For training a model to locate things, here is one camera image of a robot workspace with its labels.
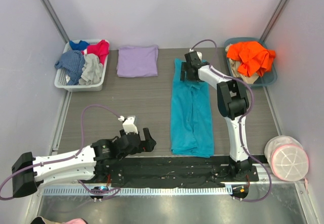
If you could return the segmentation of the teal t shirt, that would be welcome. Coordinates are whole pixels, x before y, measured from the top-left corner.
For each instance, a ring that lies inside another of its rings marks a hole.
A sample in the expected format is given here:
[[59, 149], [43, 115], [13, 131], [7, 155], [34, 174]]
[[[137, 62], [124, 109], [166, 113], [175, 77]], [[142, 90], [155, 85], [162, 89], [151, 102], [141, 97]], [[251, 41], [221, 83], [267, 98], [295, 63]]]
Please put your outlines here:
[[174, 60], [170, 138], [175, 155], [209, 158], [214, 154], [213, 120], [209, 85], [181, 81], [182, 61]]

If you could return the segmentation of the orange t shirt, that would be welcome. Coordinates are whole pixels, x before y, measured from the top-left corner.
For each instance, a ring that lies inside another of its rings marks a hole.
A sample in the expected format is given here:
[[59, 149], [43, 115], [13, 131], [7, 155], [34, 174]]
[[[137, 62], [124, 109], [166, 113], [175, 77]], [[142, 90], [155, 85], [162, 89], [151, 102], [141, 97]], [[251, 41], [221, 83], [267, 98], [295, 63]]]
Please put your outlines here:
[[228, 45], [226, 56], [239, 74], [263, 77], [271, 72], [276, 52], [266, 49], [257, 41], [248, 41]]

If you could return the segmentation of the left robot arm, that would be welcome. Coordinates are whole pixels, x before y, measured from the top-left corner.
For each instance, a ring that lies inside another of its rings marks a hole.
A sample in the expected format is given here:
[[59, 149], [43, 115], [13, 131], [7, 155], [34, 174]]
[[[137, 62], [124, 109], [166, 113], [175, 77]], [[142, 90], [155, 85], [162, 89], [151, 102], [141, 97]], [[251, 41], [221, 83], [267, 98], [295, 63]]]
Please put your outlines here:
[[128, 155], [151, 152], [156, 146], [149, 129], [144, 128], [144, 140], [138, 133], [112, 139], [100, 139], [81, 151], [47, 157], [23, 153], [12, 166], [12, 193], [22, 198], [37, 192], [39, 187], [73, 180], [91, 180], [102, 183], [107, 179], [111, 165]]

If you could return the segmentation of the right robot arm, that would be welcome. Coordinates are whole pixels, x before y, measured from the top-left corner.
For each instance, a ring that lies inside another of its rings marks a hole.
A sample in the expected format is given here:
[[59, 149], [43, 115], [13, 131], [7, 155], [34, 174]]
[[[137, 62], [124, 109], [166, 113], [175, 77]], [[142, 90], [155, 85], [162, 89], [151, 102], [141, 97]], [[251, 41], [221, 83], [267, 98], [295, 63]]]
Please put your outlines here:
[[217, 91], [218, 110], [226, 121], [230, 140], [228, 175], [235, 181], [242, 180], [252, 169], [245, 129], [245, 114], [250, 107], [247, 88], [243, 81], [227, 76], [208, 62], [203, 62], [200, 52], [190, 49], [184, 57], [180, 80], [206, 82]]

